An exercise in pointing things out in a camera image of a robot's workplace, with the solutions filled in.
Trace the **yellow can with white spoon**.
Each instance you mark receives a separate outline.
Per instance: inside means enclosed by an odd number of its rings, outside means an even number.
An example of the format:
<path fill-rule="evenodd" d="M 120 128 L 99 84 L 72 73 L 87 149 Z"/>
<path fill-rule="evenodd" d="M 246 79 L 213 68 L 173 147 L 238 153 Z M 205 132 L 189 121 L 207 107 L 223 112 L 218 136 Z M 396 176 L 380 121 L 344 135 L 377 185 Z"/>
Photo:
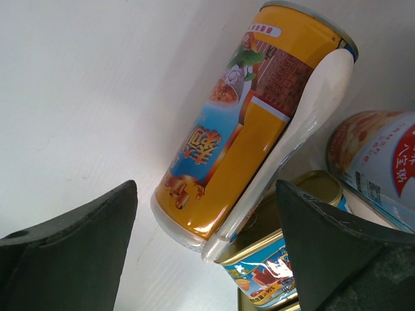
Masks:
<path fill-rule="evenodd" d="M 151 197 L 160 227 L 216 261 L 338 108 L 358 56 L 349 34 L 318 12 L 265 3 Z"/>

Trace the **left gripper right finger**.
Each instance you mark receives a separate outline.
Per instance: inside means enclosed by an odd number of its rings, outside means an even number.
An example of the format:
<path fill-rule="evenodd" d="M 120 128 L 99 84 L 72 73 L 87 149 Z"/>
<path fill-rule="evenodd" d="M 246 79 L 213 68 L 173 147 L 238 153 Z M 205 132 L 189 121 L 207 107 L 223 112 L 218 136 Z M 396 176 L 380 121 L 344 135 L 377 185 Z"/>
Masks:
<path fill-rule="evenodd" d="M 414 235 L 276 182 L 276 200 L 302 310 L 413 310 Z"/>

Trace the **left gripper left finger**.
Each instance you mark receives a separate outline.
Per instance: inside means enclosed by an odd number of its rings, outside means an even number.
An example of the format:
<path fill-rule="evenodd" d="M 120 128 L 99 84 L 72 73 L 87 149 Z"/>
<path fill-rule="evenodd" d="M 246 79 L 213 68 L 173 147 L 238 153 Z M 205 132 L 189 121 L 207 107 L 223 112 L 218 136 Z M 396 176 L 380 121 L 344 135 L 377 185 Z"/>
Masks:
<path fill-rule="evenodd" d="M 2 310 L 113 310 L 137 211 L 129 180 L 1 239 Z"/>

